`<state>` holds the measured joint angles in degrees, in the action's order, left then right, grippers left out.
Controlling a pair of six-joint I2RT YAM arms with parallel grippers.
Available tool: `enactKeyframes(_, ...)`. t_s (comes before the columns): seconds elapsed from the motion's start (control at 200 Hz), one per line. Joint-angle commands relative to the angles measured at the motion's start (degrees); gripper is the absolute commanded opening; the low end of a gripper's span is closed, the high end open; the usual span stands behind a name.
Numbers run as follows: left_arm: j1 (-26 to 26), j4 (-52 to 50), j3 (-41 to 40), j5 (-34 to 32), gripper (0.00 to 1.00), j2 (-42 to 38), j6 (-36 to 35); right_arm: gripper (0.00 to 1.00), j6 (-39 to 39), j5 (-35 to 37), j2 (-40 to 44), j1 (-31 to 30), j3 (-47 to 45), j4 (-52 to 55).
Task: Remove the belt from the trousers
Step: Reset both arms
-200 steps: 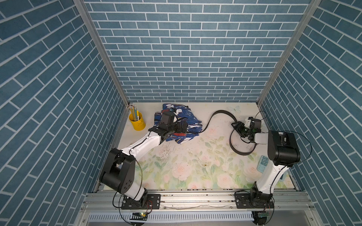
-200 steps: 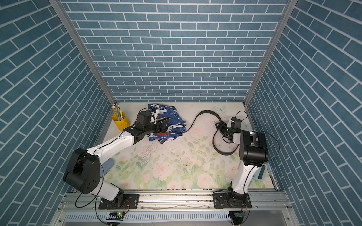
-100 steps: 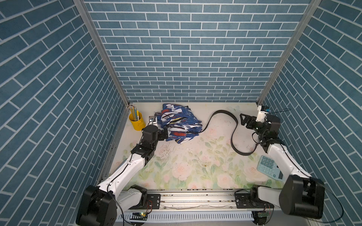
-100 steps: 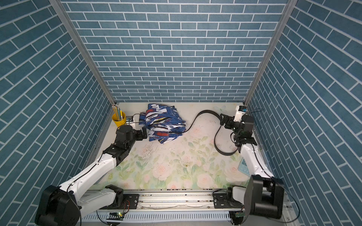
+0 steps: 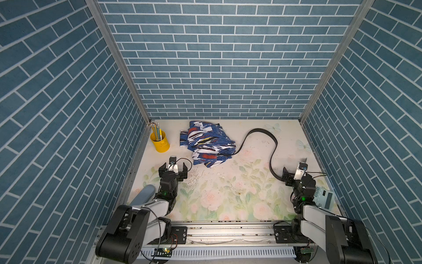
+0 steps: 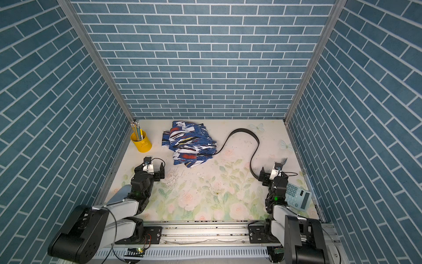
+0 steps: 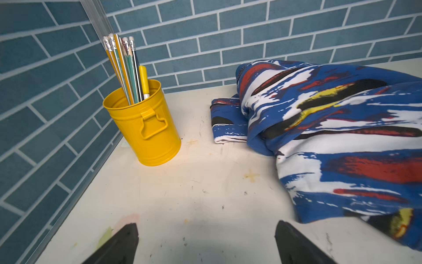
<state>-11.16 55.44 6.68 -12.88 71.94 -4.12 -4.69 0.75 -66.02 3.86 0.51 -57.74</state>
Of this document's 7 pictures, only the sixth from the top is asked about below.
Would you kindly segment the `black leather belt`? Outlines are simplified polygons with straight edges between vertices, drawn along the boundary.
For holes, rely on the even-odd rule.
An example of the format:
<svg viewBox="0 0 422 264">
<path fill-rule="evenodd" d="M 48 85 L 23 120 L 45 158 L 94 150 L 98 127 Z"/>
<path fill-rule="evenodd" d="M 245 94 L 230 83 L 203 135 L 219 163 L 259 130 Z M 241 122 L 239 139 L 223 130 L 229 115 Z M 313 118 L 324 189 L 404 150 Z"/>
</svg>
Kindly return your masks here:
<svg viewBox="0 0 422 264">
<path fill-rule="evenodd" d="M 223 142 L 223 146 L 219 149 L 219 150 L 217 150 L 215 153 L 213 153 L 213 154 L 211 154 L 211 156 L 216 156 L 216 155 L 218 155 L 218 154 L 220 154 L 223 150 L 224 150 L 224 148 L 225 148 L 225 146 L 227 145 L 227 143 L 229 142 L 229 140 L 234 136 L 234 135 L 236 135 L 236 134 L 246 134 L 246 135 L 248 135 L 250 138 L 252 138 L 252 140 L 253 140 L 253 143 L 248 143 L 248 147 L 249 148 L 251 148 L 252 147 L 252 151 L 251 151 L 251 154 L 250 154 L 250 156 L 249 156 L 249 172 L 251 173 L 251 175 L 252 175 L 252 177 L 254 178 L 254 179 L 256 179 L 257 181 L 259 181 L 259 182 L 262 182 L 263 180 L 262 180 L 262 177 L 260 176 L 260 174 L 259 173 L 256 173 L 255 171 L 254 171 L 254 169 L 253 169 L 253 159 L 255 158 L 255 155 L 256 155 L 256 153 L 257 153 L 257 151 L 258 151 L 258 149 L 259 149 L 259 147 L 260 147 L 260 139 L 259 139 L 259 137 L 257 136 L 257 134 L 255 133 L 255 132 L 253 132 L 253 131 L 251 131 L 250 129 L 246 129 L 246 128 L 237 128 L 237 129 L 234 129 L 234 130 L 232 130 L 229 134 L 228 134 L 228 136 L 226 137 L 226 139 L 225 139 L 225 141 Z"/>
</svg>

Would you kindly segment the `blue patterned trousers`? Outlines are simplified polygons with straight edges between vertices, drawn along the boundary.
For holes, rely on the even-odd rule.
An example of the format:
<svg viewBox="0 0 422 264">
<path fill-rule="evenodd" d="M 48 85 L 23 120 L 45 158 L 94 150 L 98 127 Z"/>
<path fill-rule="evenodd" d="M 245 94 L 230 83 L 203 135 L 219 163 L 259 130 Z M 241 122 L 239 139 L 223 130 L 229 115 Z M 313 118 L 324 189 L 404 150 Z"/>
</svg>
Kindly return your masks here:
<svg viewBox="0 0 422 264">
<path fill-rule="evenodd" d="M 174 121 L 162 134 L 162 146 L 173 152 L 174 165 L 198 166 L 217 153 L 217 144 L 203 124 Z"/>
</svg>

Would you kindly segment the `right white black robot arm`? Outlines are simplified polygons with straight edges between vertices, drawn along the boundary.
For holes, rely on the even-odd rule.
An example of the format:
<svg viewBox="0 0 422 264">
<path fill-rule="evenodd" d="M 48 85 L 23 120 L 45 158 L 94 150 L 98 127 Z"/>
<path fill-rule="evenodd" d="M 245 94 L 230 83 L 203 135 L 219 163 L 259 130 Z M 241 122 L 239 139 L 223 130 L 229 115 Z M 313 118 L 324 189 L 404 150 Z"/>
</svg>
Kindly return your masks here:
<svg viewBox="0 0 422 264">
<path fill-rule="evenodd" d="M 272 262 L 329 264 L 321 222 L 293 211 L 308 209 L 312 198 L 310 191 L 289 182 L 289 177 L 297 175 L 284 172 L 281 163 L 275 163 L 270 173 L 264 168 L 260 171 L 258 181 L 268 187 L 264 205 L 269 214 L 261 236 L 271 243 L 281 244 L 271 248 L 269 257 Z"/>
</svg>

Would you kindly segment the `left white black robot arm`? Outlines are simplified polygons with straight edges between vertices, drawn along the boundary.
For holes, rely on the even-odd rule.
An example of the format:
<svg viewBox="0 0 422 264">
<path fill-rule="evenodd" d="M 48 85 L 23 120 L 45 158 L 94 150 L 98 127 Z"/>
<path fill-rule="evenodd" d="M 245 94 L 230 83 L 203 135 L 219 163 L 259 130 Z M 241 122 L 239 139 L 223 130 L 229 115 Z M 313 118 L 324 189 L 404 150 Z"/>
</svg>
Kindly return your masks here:
<svg viewBox="0 0 422 264">
<path fill-rule="evenodd" d="M 105 205 L 79 205 L 61 226 L 50 242 L 47 254 L 77 264 L 88 263 L 96 253 L 110 246 L 130 245 L 128 254 L 121 257 L 130 263 L 133 257 L 143 257 L 151 245 L 158 244 L 161 227 L 145 227 L 137 218 L 149 203 L 155 182 L 165 178 L 164 161 L 158 170 L 153 169 L 153 158 L 146 157 L 134 169 L 130 184 L 118 190 Z"/>
</svg>

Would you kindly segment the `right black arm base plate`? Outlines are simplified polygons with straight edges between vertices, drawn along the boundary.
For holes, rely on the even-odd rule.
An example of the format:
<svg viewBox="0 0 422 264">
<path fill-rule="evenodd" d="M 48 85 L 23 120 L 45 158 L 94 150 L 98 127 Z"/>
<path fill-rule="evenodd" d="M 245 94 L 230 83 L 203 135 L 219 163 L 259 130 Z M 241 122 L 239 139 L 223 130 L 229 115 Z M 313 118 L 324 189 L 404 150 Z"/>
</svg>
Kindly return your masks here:
<svg viewBox="0 0 422 264">
<path fill-rule="evenodd" d="M 269 228 L 262 224 L 248 225 L 248 235 L 251 244 L 280 244 L 280 241 L 270 233 Z"/>
</svg>

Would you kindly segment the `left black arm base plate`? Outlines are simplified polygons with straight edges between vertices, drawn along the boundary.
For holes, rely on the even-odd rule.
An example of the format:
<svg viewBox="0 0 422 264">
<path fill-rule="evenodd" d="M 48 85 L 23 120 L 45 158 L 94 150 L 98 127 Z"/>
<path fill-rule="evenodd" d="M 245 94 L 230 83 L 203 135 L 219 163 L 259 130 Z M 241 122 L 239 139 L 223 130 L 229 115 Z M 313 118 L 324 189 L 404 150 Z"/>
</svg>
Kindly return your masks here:
<svg viewBox="0 0 422 264">
<path fill-rule="evenodd" d="M 134 234 L 128 238 L 116 241 L 118 245 L 133 245 L 133 244 L 159 244 L 162 235 L 163 227 L 151 226 L 135 228 Z"/>
</svg>

